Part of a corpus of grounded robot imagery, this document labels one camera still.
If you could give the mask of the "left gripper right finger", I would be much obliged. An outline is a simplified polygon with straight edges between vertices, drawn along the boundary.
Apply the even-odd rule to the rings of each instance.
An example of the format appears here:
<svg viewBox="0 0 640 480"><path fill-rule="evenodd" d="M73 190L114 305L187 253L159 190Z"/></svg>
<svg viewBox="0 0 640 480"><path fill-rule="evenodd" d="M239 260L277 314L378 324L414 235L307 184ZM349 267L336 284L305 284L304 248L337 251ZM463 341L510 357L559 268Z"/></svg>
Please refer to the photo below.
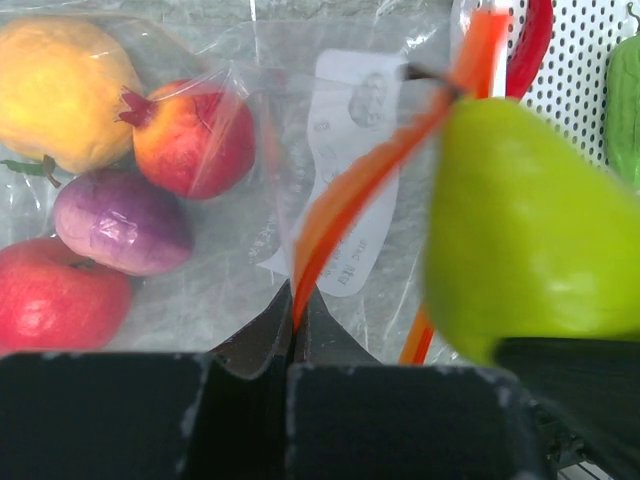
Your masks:
<svg viewBox="0 0 640 480"><path fill-rule="evenodd" d="M313 294L298 329L294 360L314 365L380 365L331 315L321 294Z"/></svg>

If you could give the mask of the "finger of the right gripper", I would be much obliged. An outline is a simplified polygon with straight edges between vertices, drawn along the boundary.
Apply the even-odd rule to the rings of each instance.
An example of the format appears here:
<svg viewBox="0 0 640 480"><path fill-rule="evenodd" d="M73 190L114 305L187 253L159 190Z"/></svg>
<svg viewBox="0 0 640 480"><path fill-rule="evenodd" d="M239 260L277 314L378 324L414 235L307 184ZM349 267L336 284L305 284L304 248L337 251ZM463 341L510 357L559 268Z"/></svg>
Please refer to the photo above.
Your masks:
<svg viewBox="0 0 640 480"><path fill-rule="evenodd" d="M639 473L639 344L621 340L511 338L495 362L584 439L611 475Z"/></svg>

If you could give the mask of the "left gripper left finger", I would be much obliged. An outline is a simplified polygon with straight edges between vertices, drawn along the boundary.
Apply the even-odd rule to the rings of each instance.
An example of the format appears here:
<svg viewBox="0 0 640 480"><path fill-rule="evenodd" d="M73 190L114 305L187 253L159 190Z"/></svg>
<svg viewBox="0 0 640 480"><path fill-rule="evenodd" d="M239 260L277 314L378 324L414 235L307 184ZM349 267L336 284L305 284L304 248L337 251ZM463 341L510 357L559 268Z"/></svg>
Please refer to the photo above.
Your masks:
<svg viewBox="0 0 640 480"><path fill-rule="evenodd" d="M239 331L212 350L230 375L242 380L260 377L291 341L292 293L286 280L267 307Z"/></svg>

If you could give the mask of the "green pear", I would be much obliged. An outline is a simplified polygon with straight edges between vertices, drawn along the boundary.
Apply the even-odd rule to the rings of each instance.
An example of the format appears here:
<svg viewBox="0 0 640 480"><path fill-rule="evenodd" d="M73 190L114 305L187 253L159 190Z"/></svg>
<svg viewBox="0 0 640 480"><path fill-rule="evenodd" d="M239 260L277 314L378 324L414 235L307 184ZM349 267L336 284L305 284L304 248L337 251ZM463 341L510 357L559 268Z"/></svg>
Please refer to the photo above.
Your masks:
<svg viewBox="0 0 640 480"><path fill-rule="evenodd" d="M535 112L443 79L423 285L465 360L509 339L639 338L639 198Z"/></svg>

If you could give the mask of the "purple onion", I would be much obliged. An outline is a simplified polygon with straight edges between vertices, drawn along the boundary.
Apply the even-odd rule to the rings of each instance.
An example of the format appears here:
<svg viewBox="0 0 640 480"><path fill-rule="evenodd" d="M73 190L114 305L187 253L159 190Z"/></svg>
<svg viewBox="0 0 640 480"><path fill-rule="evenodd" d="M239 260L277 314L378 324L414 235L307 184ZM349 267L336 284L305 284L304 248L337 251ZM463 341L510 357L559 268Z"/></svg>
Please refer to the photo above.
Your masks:
<svg viewBox="0 0 640 480"><path fill-rule="evenodd" d="M167 273L194 250L176 196L136 171L101 169L75 178L58 193L53 219L71 250L132 276Z"/></svg>

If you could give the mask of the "clear zip top bag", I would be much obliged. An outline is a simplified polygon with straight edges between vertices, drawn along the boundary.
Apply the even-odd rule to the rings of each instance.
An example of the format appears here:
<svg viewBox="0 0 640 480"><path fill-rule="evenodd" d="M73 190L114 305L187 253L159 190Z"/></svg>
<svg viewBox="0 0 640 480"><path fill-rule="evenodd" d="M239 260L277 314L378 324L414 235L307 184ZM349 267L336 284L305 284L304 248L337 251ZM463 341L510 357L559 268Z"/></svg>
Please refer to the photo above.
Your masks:
<svg viewBox="0 0 640 480"><path fill-rule="evenodd" d="M178 80L187 81L181 94L211 93L215 86L237 93L253 116L256 156L244 178L214 198L185 198L160 187L176 196L190 220L192 256L150 276L102 265L125 274L133 292L107 345L3 354L205 351L249 323L289 280L295 298L321 294L331 315L376 359L397 358L421 298L418 264L437 146L424 124L444 88L437 79L412 81L408 74L416 67L476 73L495 44L487 33L497 23L491 9L472 13L457 50L452 19L438 11L217 29L42 6L3 9L1 29L33 16L74 17L103 29L128 53L144 97ZM1 250L60 239L54 202L75 178L101 169L143 175L129 126L130 150L82 174L1 142Z"/></svg>

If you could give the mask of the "red strawberry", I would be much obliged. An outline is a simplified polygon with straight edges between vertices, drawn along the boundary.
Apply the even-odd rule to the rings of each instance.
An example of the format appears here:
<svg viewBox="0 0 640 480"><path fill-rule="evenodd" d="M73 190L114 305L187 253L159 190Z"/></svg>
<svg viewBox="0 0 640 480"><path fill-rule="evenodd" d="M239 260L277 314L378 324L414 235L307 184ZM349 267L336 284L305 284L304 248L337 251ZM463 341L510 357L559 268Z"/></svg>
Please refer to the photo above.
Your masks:
<svg viewBox="0 0 640 480"><path fill-rule="evenodd" d="M137 166L153 184L190 199L230 190L255 163L254 120L235 92L181 94L186 80L144 97L127 88L119 119L133 127Z"/></svg>

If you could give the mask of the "red apple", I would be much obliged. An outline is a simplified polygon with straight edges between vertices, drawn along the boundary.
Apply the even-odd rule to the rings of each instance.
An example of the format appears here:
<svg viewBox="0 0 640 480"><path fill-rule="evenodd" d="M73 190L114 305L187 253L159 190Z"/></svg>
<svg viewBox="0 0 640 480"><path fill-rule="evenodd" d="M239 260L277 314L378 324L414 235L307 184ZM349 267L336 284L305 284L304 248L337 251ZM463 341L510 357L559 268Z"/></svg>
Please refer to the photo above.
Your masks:
<svg viewBox="0 0 640 480"><path fill-rule="evenodd" d="M1 350L97 350L126 319L129 278L72 252L58 238L1 250Z"/></svg>

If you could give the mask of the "green cucumber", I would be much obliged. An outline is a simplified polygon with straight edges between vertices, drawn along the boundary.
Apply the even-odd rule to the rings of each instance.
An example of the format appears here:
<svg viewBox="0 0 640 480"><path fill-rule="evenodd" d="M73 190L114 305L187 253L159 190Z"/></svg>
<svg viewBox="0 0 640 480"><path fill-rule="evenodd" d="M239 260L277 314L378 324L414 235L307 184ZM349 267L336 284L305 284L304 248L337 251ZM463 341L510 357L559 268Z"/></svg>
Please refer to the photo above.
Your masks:
<svg viewBox="0 0 640 480"><path fill-rule="evenodd" d="M612 52L606 76L605 146L610 167L639 189L639 35Z"/></svg>

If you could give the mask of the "orange fruit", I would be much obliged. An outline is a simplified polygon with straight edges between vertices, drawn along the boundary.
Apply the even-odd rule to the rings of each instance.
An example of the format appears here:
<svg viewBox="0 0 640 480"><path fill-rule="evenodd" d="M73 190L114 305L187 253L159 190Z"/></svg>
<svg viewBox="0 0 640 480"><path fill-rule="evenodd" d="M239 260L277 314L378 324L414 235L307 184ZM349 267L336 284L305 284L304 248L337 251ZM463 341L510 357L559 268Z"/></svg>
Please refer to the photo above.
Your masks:
<svg viewBox="0 0 640 480"><path fill-rule="evenodd" d="M131 148L121 95L142 87L128 53L95 24L33 16L1 29L1 142L72 174L108 166Z"/></svg>

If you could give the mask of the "red chili pepper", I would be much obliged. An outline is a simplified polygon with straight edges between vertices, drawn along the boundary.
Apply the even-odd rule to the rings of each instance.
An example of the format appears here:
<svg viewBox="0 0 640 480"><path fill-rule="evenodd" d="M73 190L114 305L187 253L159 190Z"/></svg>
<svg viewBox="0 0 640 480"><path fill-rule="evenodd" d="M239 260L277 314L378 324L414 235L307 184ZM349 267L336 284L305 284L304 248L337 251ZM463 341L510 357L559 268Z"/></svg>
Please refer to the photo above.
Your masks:
<svg viewBox="0 0 640 480"><path fill-rule="evenodd" d="M521 100L535 80L552 36L551 0L529 0L521 36L507 62L505 95Z"/></svg>

